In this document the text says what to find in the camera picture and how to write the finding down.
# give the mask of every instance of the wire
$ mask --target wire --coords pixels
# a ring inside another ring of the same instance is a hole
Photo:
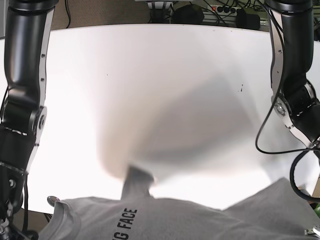
[[[48,217],[48,215],[46,213],[44,213],[43,215],[44,215],[46,221],[49,223],[50,222],[50,218]]]
[[[21,237],[23,237],[25,240],[32,240],[27,235],[25,235],[22,231],[20,231],[15,225],[10,224],[11,229],[16,231],[17,234],[19,234]]]
[[[151,13],[150,13],[150,19],[149,19],[149,21],[148,21],[148,24],[150,24],[151,21],[152,21],[152,16],[151,16]]]
[[[9,87],[6,87],[3,99],[2,99],[2,104],[1,104],[1,108],[0,108],[0,119],[2,120],[3,114],[4,114],[4,108],[5,108],[5,100],[6,100],[6,96],[8,94],[9,91]]]
[[[314,202],[314,203],[320,203],[320,198],[319,197],[313,197],[304,194],[300,189],[297,187],[296,182],[295,182],[295,169],[298,164],[298,162],[307,154],[307,151],[301,152],[293,161],[291,168],[290,168],[290,184],[293,189],[293,191],[300,197],[303,198],[304,200]]]
[[[68,29],[71,24],[71,14],[70,14],[70,10],[69,10],[68,0],[64,0],[64,6],[65,6],[66,14],[68,15],[68,18],[69,18],[68,26],[66,26],[66,29]]]
[[[224,16],[222,19],[229,17],[231,14],[233,14],[233,12],[230,12],[228,15]]]
[[[205,8],[205,7],[201,7],[202,9],[204,9],[204,10],[207,10],[207,11],[209,11],[209,12],[211,12],[211,13],[213,13],[213,15],[215,15],[216,16],[216,25],[218,26],[219,25],[219,23],[220,23],[220,18],[219,18],[219,15],[217,14],[217,13],[215,13],[214,11],[211,11],[210,9],[207,9],[207,8]]]
[[[26,233],[28,231],[28,220],[29,220],[29,213],[28,213],[28,174],[25,174],[24,180],[24,217],[23,217],[23,227],[22,232]]]

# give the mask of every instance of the black device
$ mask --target black device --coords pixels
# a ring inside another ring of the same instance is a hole
[[[259,30],[260,16],[250,8],[240,8],[235,17],[235,25],[240,29]]]
[[[193,24],[199,25],[205,19],[201,6],[188,4],[179,7],[173,12],[172,20],[174,24]]]
[[[46,58],[57,2],[9,2],[4,49],[8,88],[0,111],[0,240],[28,239],[25,227],[19,232],[12,221],[21,207],[23,186],[45,125]],[[313,150],[320,141],[320,103],[306,78],[313,60],[312,0],[266,0],[263,7],[268,13],[273,53],[272,107],[288,130]],[[188,8],[191,14],[198,14],[191,12],[192,6]]]

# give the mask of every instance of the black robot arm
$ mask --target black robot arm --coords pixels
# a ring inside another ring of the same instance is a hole
[[[266,6],[276,21],[269,16],[274,109],[296,138],[314,148],[320,139],[320,104],[306,77],[314,53],[312,1],[266,0]]]
[[[22,190],[39,146],[47,109],[46,59],[58,0],[10,0],[4,70],[7,92],[0,124],[0,240],[22,205]]]

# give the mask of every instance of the cable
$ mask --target cable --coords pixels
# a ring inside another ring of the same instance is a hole
[[[224,16],[222,19],[225,19],[226,17],[229,17],[233,12],[230,12],[228,15]]]
[[[216,20],[216,25],[218,26],[219,25],[219,23],[220,23],[220,18],[219,18],[219,15],[217,14],[217,13],[215,13],[214,11],[211,11],[210,9],[207,9],[207,8],[205,8],[205,7],[201,7],[202,9],[204,9],[204,10],[207,10],[207,11],[209,11],[209,12],[211,12],[211,13],[213,13],[213,15],[215,15],[216,16],[216,18],[217,18],[217,20]]]
[[[46,213],[44,213],[43,215],[44,215],[46,221],[49,223],[50,222],[50,218],[48,217],[48,215]]]
[[[293,161],[291,168],[290,168],[290,184],[291,187],[293,189],[293,191],[302,199],[310,201],[310,202],[314,202],[314,203],[320,203],[320,198],[319,197],[313,197],[313,196],[309,196],[304,194],[302,191],[299,190],[299,188],[296,185],[295,182],[295,169],[296,166],[298,164],[298,162],[307,154],[307,151],[303,151],[301,152]]]
[[[64,6],[65,6],[66,14],[68,15],[68,18],[69,18],[68,26],[66,26],[66,29],[68,29],[71,24],[71,14],[70,14],[70,10],[69,10],[68,0],[64,0]]]
[[[28,220],[29,220],[29,213],[28,213],[28,174],[25,175],[24,181],[24,216],[23,216],[23,227],[22,232],[26,233],[28,231]]]
[[[27,235],[25,235],[22,231],[20,231],[15,225],[10,224],[11,229],[13,229],[17,234],[23,237],[25,240],[32,240]]]

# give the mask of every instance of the black cable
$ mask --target black cable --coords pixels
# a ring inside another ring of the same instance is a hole
[[[174,6],[172,4],[170,4],[170,7],[172,9],[172,12],[175,12]]]
[[[211,7],[211,5],[206,1],[206,0],[203,0],[210,8],[212,8]],[[214,10],[214,9],[212,9],[212,10],[209,10],[209,9],[207,9],[207,8],[204,8],[204,7],[202,7],[202,9],[205,9],[205,10],[208,10],[209,12],[214,12],[214,14],[217,16],[217,18],[220,18],[220,20],[222,20],[222,22],[226,25],[226,26],[228,26],[227,24],[226,24],[226,22],[222,19],[222,17],[216,12],[216,10]]]
[[[70,10],[69,10],[68,0],[64,0],[64,6],[65,6],[66,14],[68,15],[68,18],[69,18],[68,26],[66,26],[66,29],[68,29],[71,24],[71,14],[70,14]]]
[[[49,223],[49,222],[50,222],[50,219],[49,219],[49,217],[47,216],[47,214],[46,214],[46,213],[44,213],[43,215],[44,215],[44,217],[45,217],[46,221]]]
[[[10,228],[14,230],[17,234],[19,234],[21,237],[23,237],[25,240],[32,240],[30,239],[26,234],[24,234],[22,231],[20,231],[15,225],[10,223]]]
[[[24,181],[24,216],[23,216],[23,227],[22,232],[26,233],[28,231],[28,220],[29,220],[29,213],[28,213],[28,174],[25,174],[25,181]]]
[[[9,88],[6,87],[6,90],[5,90],[5,93],[4,93],[4,96],[3,96],[3,99],[2,99],[2,104],[1,104],[1,108],[0,108],[0,119],[2,120],[2,116],[4,114],[4,108],[5,108],[5,100],[6,100],[6,96],[8,94],[8,91],[9,91]]]
[[[219,18],[219,15],[216,13],[216,12],[214,12],[214,11],[211,11],[211,10],[209,10],[209,9],[207,9],[207,8],[205,8],[205,7],[201,7],[202,9],[204,9],[204,10],[207,10],[207,11],[209,11],[209,12],[211,12],[211,13],[213,13],[213,15],[215,15],[216,16],[216,25],[218,26],[219,25],[219,23],[220,23],[220,18]]]
[[[274,19],[275,19],[275,16],[274,16],[274,14],[273,14],[273,12],[271,11],[270,12],[270,16],[272,16]],[[277,21],[275,21],[276,22],[276,26],[280,29],[280,31],[283,33],[284,31],[282,30],[282,28],[280,27],[280,25],[279,25],[279,23],[277,22]]]
[[[314,203],[320,203],[320,198],[319,197],[313,197],[313,196],[309,196],[304,194],[302,191],[299,190],[299,188],[296,185],[295,182],[295,169],[296,166],[298,164],[298,162],[307,154],[307,151],[303,151],[301,152],[293,161],[291,168],[290,168],[290,184],[291,187],[293,189],[293,191],[302,199],[310,201],[310,202],[314,202]]]
[[[224,16],[222,19],[225,19],[226,17],[229,17],[231,14],[234,14],[234,13],[230,12],[228,15]]]

